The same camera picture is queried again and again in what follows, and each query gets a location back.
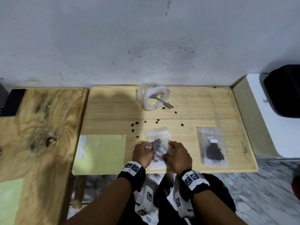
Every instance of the wooden board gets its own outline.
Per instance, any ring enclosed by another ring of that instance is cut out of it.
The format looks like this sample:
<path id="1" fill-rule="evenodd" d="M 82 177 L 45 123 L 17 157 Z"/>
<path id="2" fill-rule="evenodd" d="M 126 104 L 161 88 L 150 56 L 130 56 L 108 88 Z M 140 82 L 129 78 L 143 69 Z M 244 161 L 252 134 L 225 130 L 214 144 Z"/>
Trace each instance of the wooden board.
<path id="1" fill-rule="evenodd" d="M 88 89 L 28 88 L 0 117 L 0 182 L 24 178 L 15 224 L 58 224 Z"/>
<path id="2" fill-rule="evenodd" d="M 135 144 L 146 140 L 145 129 L 167 127 L 171 139 L 181 142 L 192 156 L 193 169 L 206 173 L 256 172 L 258 170 L 238 107 L 229 87 L 169 88 L 171 97 L 168 102 L 175 107 L 174 109 L 160 107 L 154 111 L 145 111 L 141 109 L 141 105 L 135 98 L 137 86 L 93 86 L 88 97 L 80 134 L 125 134 L 126 163 L 131 160 Z M 131 127 L 131 124 L 137 121 L 139 124 Z M 218 127 L 222 131 L 228 167 L 209 167 L 201 163 L 197 126 Z M 164 173 L 165 171 L 148 168 L 146 172 Z"/>

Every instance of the paper sheet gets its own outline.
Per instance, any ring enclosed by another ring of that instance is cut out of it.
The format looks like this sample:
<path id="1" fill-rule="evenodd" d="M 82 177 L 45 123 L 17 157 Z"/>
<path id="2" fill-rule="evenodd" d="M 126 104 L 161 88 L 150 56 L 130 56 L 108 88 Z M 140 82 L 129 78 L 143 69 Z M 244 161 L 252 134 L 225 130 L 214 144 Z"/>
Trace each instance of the paper sheet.
<path id="1" fill-rule="evenodd" d="M 73 175 L 111 175 L 124 166 L 126 135 L 87 135 L 77 147 Z"/>
<path id="2" fill-rule="evenodd" d="M 22 186 L 23 178 L 0 183 L 0 224 L 15 224 Z"/>

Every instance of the marble floor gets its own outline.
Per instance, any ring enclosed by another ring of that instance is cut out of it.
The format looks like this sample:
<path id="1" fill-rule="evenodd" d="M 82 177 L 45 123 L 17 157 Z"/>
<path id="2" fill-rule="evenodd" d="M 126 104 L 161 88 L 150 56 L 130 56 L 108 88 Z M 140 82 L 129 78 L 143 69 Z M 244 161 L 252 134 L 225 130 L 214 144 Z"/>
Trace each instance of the marble floor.
<path id="1" fill-rule="evenodd" d="M 267 162 L 258 160 L 257 173 L 216 173 L 236 205 L 236 213 L 249 225 L 299 225 L 300 201 L 292 192 L 291 182 L 300 175 L 300 162 Z M 155 190 L 163 175 L 148 175 L 146 182 Z M 83 202 L 92 201 L 115 179 L 114 175 L 88 177 Z M 68 217 L 77 210 L 70 209 Z M 148 224 L 157 224 L 158 209 L 143 217 Z"/>

